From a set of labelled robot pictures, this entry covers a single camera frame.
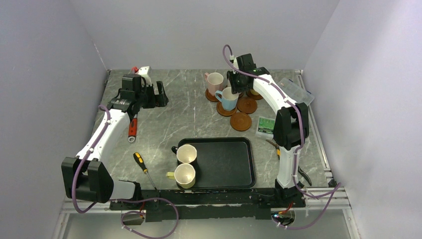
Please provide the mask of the light blue mug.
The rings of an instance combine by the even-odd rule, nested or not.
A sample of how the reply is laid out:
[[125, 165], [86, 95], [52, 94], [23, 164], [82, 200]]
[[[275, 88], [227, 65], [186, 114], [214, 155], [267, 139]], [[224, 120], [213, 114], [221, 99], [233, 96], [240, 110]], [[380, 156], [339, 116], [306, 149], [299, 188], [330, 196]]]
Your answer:
[[222, 91], [216, 91], [214, 95], [225, 111], [231, 111], [236, 107], [239, 93], [233, 93], [232, 87], [226, 87]]

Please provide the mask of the brown wooden coaster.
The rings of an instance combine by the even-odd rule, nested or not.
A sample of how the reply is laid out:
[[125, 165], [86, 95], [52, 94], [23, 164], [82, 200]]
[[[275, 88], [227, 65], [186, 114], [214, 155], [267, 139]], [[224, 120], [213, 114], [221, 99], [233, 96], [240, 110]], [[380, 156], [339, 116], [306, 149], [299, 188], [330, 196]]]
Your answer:
[[242, 97], [237, 101], [237, 108], [245, 114], [252, 114], [257, 110], [257, 102], [251, 97]]
[[242, 112], [237, 112], [230, 117], [230, 125], [236, 131], [246, 131], [252, 125], [251, 117]]
[[208, 89], [206, 89], [205, 96], [206, 99], [210, 102], [219, 102], [219, 100], [214, 95], [212, 95]]
[[230, 111], [227, 111], [223, 108], [222, 103], [218, 102], [216, 105], [216, 111], [223, 117], [230, 117], [237, 112], [237, 107]]
[[252, 99], [254, 99], [254, 100], [261, 100], [261, 99], [263, 99], [263, 97], [261, 96], [261, 95], [259, 95], [259, 96], [255, 96], [255, 95], [252, 95], [251, 93], [250, 93], [250, 90], [248, 90], [247, 92], [246, 92], [246, 94], [247, 94], [247, 96], [248, 97], [250, 97], [250, 98], [252, 98]]

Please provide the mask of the pink mug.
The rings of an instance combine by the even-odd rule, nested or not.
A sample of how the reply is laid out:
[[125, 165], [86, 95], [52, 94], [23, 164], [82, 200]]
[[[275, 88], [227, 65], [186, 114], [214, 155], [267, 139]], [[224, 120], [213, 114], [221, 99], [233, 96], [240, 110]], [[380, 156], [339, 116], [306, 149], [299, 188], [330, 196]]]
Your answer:
[[212, 96], [215, 96], [216, 91], [223, 90], [224, 77], [218, 72], [205, 73], [205, 81], [207, 83], [207, 89]]

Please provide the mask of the black handled cream mug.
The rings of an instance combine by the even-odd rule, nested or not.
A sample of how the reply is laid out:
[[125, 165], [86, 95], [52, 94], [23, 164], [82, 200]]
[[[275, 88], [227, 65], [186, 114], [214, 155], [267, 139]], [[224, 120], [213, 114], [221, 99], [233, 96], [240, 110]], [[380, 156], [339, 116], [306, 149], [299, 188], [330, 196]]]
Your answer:
[[172, 146], [171, 150], [176, 155], [178, 165], [197, 163], [198, 152], [191, 144], [184, 144], [179, 147]]

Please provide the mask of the pale yellow mug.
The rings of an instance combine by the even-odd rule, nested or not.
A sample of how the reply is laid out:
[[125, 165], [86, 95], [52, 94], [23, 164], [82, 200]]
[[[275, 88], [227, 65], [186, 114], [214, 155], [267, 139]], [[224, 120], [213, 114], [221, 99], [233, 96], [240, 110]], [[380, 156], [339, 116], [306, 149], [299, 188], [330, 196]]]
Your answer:
[[196, 170], [191, 164], [183, 163], [174, 172], [167, 172], [166, 177], [175, 180], [183, 189], [192, 188], [196, 182]]

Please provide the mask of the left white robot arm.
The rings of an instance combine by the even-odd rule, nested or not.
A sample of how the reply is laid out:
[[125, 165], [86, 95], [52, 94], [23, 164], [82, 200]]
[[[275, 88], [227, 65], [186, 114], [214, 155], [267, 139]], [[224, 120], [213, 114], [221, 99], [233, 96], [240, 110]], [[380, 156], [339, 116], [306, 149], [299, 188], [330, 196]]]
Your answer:
[[104, 117], [88, 143], [74, 157], [61, 164], [66, 196], [73, 201], [106, 203], [123, 199], [130, 209], [142, 205], [140, 185], [112, 178], [108, 161], [119, 137], [140, 109], [165, 107], [169, 99], [162, 81], [155, 84], [138, 74], [125, 74], [118, 95], [99, 108]]

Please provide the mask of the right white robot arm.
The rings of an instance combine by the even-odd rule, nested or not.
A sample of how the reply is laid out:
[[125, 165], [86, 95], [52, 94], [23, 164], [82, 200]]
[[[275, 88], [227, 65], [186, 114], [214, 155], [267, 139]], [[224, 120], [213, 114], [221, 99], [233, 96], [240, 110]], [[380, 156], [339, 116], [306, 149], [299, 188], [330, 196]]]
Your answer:
[[301, 196], [298, 183], [298, 159], [309, 135], [308, 107], [297, 103], [275, 83], [268, 70], [257, 68], [251, 54], [225, 58], [232, 69], [227, 78], [233, 93], [254, 90], [268, 103], [276, 115], [273, 139], [278, 144], [281, 156], [276, 178], [274, 200], [285, 207], [295, 196]]

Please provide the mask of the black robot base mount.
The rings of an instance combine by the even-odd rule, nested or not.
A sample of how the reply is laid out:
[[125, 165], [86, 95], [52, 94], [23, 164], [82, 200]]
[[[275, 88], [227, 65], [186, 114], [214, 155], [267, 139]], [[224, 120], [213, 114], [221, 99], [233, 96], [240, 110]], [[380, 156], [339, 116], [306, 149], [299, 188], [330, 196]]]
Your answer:
[[143, 209], [147, 222], [181, 220], [255, 218], [269, 220], [276, 210], [305, 207], [305, 199], [297, 189], [275, 188], [203, 189], [203, 190], [142, 190], [128, 200], [114, 199], [112, 211]]

